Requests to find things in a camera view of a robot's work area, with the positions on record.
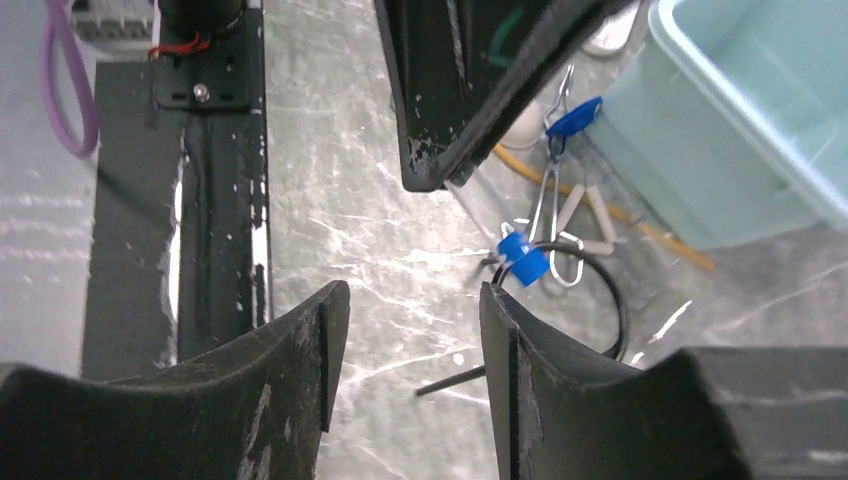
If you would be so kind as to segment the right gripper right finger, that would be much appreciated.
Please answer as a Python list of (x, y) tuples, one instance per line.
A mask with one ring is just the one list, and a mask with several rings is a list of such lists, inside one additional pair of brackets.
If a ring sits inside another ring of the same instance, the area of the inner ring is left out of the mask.
[(480, 325), (503, 479), (843, 479), (847, 352), (684, 348), (640, 370), (501, 287)]

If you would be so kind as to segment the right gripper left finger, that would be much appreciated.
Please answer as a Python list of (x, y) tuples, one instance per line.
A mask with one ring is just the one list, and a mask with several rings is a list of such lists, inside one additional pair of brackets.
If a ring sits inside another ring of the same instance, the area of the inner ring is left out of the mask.
[(5, 479), (311, 479), (350, 318), (328, 283), (270, 323), (152, 377), (1, 367)]

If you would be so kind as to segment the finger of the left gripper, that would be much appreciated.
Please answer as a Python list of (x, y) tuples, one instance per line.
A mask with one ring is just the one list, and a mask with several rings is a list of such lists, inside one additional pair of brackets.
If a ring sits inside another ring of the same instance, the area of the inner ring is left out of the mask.
[(377, 1), (404, 188), (464, 183), (623, 1)]

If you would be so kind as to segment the black wire ring stand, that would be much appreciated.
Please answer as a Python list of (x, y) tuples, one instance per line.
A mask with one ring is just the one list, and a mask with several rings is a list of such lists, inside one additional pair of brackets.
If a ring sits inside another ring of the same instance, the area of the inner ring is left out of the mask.
[[(616, 334), (614, 340), (608, 347), (605, 347), (601, 351), (601, 354), (607, 358), (621, 361), (624, 358), (624, 354), (626, 353), (629, 343), (631, 326), (630, 309), (619, 286), (606, 267), (596, 258), (595, 255), (587, 253), (584, 249), (580, 249), (573, 243), (538, 241), (534, 242), (532, 246), (534, 251), (545, 253), (548, 260), (554, 260), (555, 253), (562, 253), (577, 258), (585, 265), (588, 265), (590, 269), (594, 271), (595, 275), (603, 282), (611, 298), (611, 307), (609, 307), (609, 310), (615, 311)], [(564, 327), (567, 325), (577, 324), (578, 313), (584, 313), (584, 316), (582, 317), (584, 322), (597, 323), (599, 321), (611, 320), (610, 316), (604, 316), (599, 313), (600, 307), (589, 308), (588, 298), (585, 298), (584, 300), (573, 300), (572, 294), (554, 294), (552, 287), (542, 286), (541, 289), (542, 292), (540, 294), (528, 294), (528, 297), (533, 298), (532, 303), (534, 305), (541, 305), (543, 300), (551, 304), (551, 307), (546, 307), (548, 316), (544, 317), (544, 320), (552, 320), (552, 326), (561, 333), (566, 333)], [(429, 385), (425, 385), (415, 391), (415, 396), (422, 397), (431, 393), (446, 390), (456, 385), (484, 377), (485, 374), (486, 367), (484, 365), (480, 365), (459, 374), (438, 380)]]

